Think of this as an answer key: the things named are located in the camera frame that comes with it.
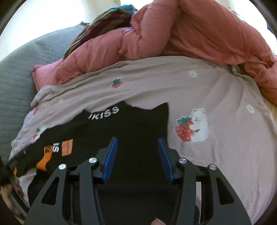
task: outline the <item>orange graphic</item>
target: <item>orange graphic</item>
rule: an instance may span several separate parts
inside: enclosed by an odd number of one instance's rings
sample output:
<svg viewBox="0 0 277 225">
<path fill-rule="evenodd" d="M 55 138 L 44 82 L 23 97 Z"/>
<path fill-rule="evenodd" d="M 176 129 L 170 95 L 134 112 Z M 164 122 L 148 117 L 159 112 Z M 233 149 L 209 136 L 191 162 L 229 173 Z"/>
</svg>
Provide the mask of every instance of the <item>orange graphic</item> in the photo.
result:
<svg viewBox="0 0 277 225">
<path fill-rule="evenodd" d="M 13 174 L 16 176 L 16 173 L 17 173 L 17 168 L 15 167 L 14 171 L 13 171 Z"/>
<path fill-rule="evenodd" d="M 72 151 L 73 139 L 63 141 L 61 144 L 61 156 L 70 155 Z"/>
<path fill-rule="evenodd" d="M 46 163 L 49 162 L 49 160 L 52 157 L 52 150 L 53 150 L 52 145 L 44 147 L 44 157 L 42 158 L 41 161 L 37 163 L 37 169 L 46 171 Z"/>
</svg>

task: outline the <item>fingernail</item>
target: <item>fingernail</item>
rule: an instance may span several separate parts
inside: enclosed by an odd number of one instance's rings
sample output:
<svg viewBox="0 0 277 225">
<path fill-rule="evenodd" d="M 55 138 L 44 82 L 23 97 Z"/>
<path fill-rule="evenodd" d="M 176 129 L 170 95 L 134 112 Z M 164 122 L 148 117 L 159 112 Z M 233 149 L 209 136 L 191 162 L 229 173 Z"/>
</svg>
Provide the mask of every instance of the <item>fingernail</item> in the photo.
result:
<svg viewBox="0 0 277 225">
<path fill-rule="evenodd" d="M 163 223 L 161 220 L 159 220 L 158 218 L 156 218 L 155 217 L 155 219 L 156 219 L 156 221 L 158 222 L 158 223 Z"/>
</svg>

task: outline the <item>finger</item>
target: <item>finger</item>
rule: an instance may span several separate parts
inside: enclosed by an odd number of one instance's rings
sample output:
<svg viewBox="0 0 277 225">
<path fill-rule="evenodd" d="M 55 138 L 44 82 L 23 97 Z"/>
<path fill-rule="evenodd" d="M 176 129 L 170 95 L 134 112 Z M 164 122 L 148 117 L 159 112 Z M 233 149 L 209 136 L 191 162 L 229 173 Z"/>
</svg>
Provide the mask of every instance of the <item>finger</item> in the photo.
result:
<svg viewBox="0 0 277 225">
<path fill-rule="evenodd" d="M 159 220 L 158 218 L 156 218 L 151 225 L 166 225 L 163 221 Z"/>
<path fill-rule="evenodd" d="M 11 210 L 12 211 L 12 213 L 16 216 L 16 217 L 18 217 L 18 218 L 20 218 L 20 219 L 24 219 L 24 217 L 23 217 L 23 215 L 21 214 L 21 212 L 18 210 L 18 208 L 16 208 L 15 206 L 13 207 L 13 209 Z"/>
<path fill-rule="evenodd" d="M 22 187 L 21 186 L 16 186 L 15 189 L 17 194 L 19 194 L 21 197 L 24 196 L 24 193 L 23 193 L 23 190 L 22 190 Z"/>
<path fill-rule="evenodd" d="M 19 185 L 19 179 L 15 179 L 15 183 L 17 184 L 17 185 Z"/>
<path fill-rule="evenodd" d="M 8 197 L 11 192 L 12 192 L 11 184 L 7 184 L 7 185 L 1 187 L 1 195 L 3 198 Z"/>
</svg>

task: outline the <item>strawberry print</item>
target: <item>strawberry print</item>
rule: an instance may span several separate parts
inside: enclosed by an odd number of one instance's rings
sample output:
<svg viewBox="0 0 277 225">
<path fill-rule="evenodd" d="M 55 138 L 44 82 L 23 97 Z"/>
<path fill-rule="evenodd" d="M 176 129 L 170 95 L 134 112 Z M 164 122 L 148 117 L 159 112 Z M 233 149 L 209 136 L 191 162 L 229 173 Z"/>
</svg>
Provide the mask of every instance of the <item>strawberry print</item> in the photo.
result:
<svg viewBox="0 0 277 225">
<path fill-rule="evenodd" d="M 112 88 L 118 88 L 120 87 L 120 85 L 122 85 L 124 83 L 123 80 L 116 78 L 112 81 Z"/>
<path fill-rule="evenodd" d="M 38 107 L 36 107 L 36 108 L 34 109 L 33 114 L 35 115 L 38 111 L 39 111 L 39 109 L 38 109 Z"/>
<path fill-rule="evenodd" d="M 189 128 L 191 124 L 193 122 L 190 117 L 181 117 L 177 120 L 175 132 L 182 141 L 191 141 L 191 136 L 194 135 L 194 131 Z"/>
<path fill-rule="evenodd" d="M 33 135 L 34 139 L 37 137 L 39 132 L 40 132 L 40 129 L 37 127 L 36 130 L 35 130 L 35 134 Z"/>
</svg>

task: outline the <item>blue gripper pad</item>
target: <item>blue gripper pad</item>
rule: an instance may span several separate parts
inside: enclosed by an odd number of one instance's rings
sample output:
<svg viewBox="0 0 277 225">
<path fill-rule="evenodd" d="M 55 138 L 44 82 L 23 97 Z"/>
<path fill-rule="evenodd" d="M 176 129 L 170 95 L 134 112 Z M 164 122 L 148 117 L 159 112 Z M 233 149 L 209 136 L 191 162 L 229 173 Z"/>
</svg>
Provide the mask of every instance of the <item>blue gripper pad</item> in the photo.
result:
<svg viewBox="0 0 277 225">
<path fill-rule="evenodd" d="M 106 160 L 104 162 L 103 176 L 102 176 L 103 183 L 106 183 L 107 180 L 110 179 L 111 177 L 112 167 L 114 166 L 117 150 L 118 150 L 118 140 L 117 138 L 115 138 L 109 149 Z"/>
<path fill-rule="evenodd" d="M 163 141 L 160 138 L 158 139 L 158 152 L 160 155 L 161 164 L 163 166 L 166 179 L 171 184 L 174 181 L 172 164 L 167 154 L 166 147 L 164 146 Z"/>
</svg>

